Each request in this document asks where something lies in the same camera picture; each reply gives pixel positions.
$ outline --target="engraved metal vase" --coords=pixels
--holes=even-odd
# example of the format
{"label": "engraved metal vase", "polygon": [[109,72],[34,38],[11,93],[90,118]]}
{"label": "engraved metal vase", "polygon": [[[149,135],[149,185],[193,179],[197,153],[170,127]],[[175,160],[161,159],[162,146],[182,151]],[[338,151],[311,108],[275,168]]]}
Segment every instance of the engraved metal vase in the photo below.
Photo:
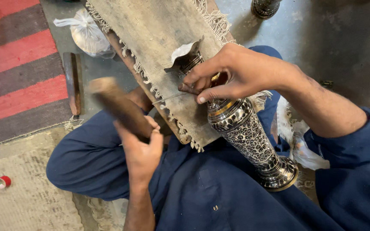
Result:
{"label": "engraved metal vase", "polygon": [[296,181],[298,167],[289,158],[276,154],[247,98],[209,101],[208,121],[255,166],[255,180],[266,190],[281,191]]}

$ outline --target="vase base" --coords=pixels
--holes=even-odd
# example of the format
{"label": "vase base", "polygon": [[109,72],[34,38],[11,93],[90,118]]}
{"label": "vase base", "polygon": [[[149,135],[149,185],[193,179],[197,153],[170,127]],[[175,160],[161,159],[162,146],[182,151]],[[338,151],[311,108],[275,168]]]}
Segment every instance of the vase base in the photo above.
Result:
{"label": "vase base", "polygon": [[281,167],[278,176],[267,177],[259,183],[269,192],[279,192],[292,186],[298,178],[298,166],[287,157],[280,157]]}

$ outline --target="fingernail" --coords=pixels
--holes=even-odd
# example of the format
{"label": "fingernail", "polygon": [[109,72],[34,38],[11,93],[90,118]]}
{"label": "fingernail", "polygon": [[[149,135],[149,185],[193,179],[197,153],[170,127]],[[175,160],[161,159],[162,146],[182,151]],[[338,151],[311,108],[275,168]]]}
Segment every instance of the fingernail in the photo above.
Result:
{"label": "fingernail", "polygon": [[203,104],[203,103],[205,103],[205,102],[206,102],[206,99],[205,99],[204,97],[200,97],[200,98],[199,98],[199,101]]}

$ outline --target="floor mat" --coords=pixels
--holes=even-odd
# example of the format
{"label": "floor mat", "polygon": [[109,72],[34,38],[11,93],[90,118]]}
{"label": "floor mat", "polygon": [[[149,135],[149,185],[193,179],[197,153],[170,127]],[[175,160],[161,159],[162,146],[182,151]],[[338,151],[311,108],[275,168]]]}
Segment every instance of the floor mat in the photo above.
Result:
{"label": "floor mat", "polygon": [[83,230],[72,193],[46,178],[52,149],[29,151],[0,160],[0,176],[12,180],[0,190],[0,230]]}
{"label": "floor mat", "polygon": [[0,142],[71,117],[39,0],[0,0]]}

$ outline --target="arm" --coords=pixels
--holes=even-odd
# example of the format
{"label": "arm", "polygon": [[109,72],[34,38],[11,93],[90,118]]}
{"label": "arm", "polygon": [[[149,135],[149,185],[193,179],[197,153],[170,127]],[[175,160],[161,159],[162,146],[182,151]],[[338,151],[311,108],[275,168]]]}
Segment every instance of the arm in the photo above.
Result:
{"label": "arm", "polygon": [[152,210],[148,187],[130,187],[130,200],[124,231],[154,230],[155,216]]}
{"label": "arm", "polygon": [[325,138],[345,136],[361,128],[366,113],[348,99],[321,87],[298,70],[278,92],[301,114],[312,131]]}
{"label": "arm", "polygon": [[346,98],[325,90],[297,66],[235,44],[225,45],[211,59],[194,67],[184,78],[197,89],[210,85],[218,72],[228,82],[207,88],[198,103],[214,98],[241,98],[262,90],[274,89],[302,115],[310,128],[321,137],[340,137],[361,128],[367,120],[363,110]]}
{"label": "arm", "polygon": [[147,119],[156,128],[152,131],[149,144],[140,142],[134,134],[131,134],[118,122],[114,122],[122,139],[130,181],[130,199],[124,226],[125,231],[155,229],[155,216],[148,185],[162,155],[163,136],[159,133],[158,124],[150,117]]}

